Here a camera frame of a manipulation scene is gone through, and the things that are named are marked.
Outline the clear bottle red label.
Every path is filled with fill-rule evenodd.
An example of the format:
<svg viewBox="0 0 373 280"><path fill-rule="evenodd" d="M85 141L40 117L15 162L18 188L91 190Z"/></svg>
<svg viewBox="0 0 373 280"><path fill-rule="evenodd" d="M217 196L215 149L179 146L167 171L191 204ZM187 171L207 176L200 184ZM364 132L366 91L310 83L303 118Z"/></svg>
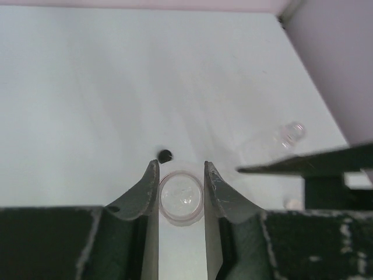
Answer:
<svg viewBox="0 0 373 280"><path fill-rule="evenodd" d="M176 170L160 181L159 210L174 226L191 226L203 216L204 190L191 172Z"/></svg>

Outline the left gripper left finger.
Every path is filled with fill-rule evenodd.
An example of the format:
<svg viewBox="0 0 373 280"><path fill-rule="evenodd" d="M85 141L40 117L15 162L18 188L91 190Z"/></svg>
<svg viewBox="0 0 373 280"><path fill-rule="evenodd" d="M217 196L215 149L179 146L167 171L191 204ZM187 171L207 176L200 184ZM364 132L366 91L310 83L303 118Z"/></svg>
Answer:
<svg viewBox="0 0 373 280"><path fill-rule="evenodd" d="M107 206L1 209L2 279L157 279L160 166Z"/></svg>

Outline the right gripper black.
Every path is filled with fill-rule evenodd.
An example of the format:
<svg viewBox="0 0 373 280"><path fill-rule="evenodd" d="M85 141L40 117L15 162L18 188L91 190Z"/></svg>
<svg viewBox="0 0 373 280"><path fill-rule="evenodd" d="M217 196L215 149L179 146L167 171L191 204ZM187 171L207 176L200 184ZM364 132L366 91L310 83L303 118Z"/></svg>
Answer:
<svg viewBox="0 0 373 280"><path fill-rule="evenodd" d="M271 164L238 167L237 172L302 176L305 209L372 211L372 190L351 189L342 175L371 169L372 143L365 143Z"/></svg>

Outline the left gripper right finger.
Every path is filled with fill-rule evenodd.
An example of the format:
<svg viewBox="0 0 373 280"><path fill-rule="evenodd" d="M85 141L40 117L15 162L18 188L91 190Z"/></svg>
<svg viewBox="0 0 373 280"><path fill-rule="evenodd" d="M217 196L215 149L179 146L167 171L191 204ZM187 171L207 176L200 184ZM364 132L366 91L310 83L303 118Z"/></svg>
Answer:
<svg viewBox="0 0 373 280"><path fill-rule="evenodd" d="M204 165L209 279L371 279L372 212L264 210Z"/></svg>

